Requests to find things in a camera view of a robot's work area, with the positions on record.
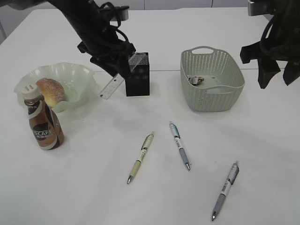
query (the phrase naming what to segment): nescafe label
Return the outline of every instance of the nescafe label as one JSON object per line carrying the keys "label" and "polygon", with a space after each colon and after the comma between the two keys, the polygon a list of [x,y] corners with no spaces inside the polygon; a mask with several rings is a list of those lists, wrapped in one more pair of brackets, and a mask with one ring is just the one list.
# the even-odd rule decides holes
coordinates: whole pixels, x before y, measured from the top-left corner
{"label": "nescafe label", "polygon": [[48,123],[35,125],[32,129],[33,135],[38,141],[42,141],[53,135]]}

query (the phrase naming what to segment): white wall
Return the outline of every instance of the white wall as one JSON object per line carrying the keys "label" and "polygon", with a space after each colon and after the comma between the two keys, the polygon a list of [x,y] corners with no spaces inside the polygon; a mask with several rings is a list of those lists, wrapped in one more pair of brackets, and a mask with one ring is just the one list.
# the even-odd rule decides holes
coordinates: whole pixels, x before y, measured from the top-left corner
{"label": "white wall", "polygon": [[145,0],[145,9],[211,7],[212,0]]}
{"label": "white wall", "polygon": [[[107,0],[94,0],[98,5]],[[144,9],[178,9],[190,7],[247,7],[248,0],[111,0],[116,6],[129,5],[131,10]],[[0,8],[0,21],[7,36],[25,19],[29,13],[38,8],[54,8],[50,3],[43,3],[33,8],[18,11],[4,6]]]}
{"label": "white wall", "polygon": [[[95,2],[100,6],[108,0],[95,0]],[[116,6],[129,5],[131,10],[144,10],[144,0],[111,0]],[[30,14],[34,9],[41,8],[55,8],[50,3],[43,3],[38,6],[28,8],[22,11],[15,10],[9,6],[4,6],[0,8],[0,21],[2,23],[3,29],[7,36],[9,36],[14,29]],[[2,43],[3,37],[0,34],[0,43]]]}
{"label": "white wall", "polygon": [[268,14],[268,15],[264,15],[264,17],[266,17],[268,20],[270,20],[270,19],[272,19],[273,16]]}
{"label": "white wall", "polygon": [[213,0],[213,7],[247,7],[248,0]]}

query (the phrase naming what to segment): gray pen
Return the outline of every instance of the gray pen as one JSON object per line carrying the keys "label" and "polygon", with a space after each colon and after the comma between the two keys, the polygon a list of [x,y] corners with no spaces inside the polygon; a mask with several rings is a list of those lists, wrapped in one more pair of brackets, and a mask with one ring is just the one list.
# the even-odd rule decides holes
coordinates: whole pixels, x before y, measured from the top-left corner
{"label": "gray pen", "polygon": [[234,183],[236,176],[238,175],[240,169],[239,169],[239,162],[236,161],[228,174],[228,177],[225,181],[225,184],[223,185],[222,191],[219,195],[219,198],[217,199],[217,203],[214,207],[214,210],[212,211],[211,220],[214,221],[217,217],[218,213],[220,212],[222,205],[225,201],[225,198],[230,190],[231,185]]}
{"label": "gray pen", "polygon": [[184,148],[183,148],[183,146],[181,144],[180,135],[179,135],[178,129],[175,126],[175,124],[172,123],[172,121],[170,121],[170,129],[171,129],[171,132],[172,132],[172,134],[174,136],[174,140],[175,140],[175,142],[177,144],[177,147],[178,147],[180,156],[182,158],[182,161],[183,161],[184,165],[186,166],[186,168],[190,171],[191,167],[190,167],[190,164],[189,164],[186,152],[184,151]]}

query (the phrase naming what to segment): ruler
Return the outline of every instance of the ruler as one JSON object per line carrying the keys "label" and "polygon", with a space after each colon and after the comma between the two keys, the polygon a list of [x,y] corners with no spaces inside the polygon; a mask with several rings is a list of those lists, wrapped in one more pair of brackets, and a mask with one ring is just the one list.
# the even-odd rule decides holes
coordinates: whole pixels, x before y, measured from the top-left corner
{"label": "ruler", "polygon": [[[129,68],[132,72],[135,67],[142,61],[146,56],[145,53],[136,52],[129,60]],[[124,78],[120,74],[117,74],[99,93],[99,96],[104,99],[109,99],[109,97],[117,90],[117,88],[124,81]]]}

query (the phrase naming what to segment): white bottle cap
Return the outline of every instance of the white bottle cap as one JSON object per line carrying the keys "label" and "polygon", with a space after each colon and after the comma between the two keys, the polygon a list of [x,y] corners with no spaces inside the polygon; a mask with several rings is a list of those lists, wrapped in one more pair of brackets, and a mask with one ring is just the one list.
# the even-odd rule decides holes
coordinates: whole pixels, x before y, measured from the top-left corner
{"label": "white bottle cap", "polygon": [[38,88],[38,86],[34,83],[26,85],[22,89],[22,95],[24,99],[30,100],[30,99],[35,99],[38,96],[40,96],[41,91]]}

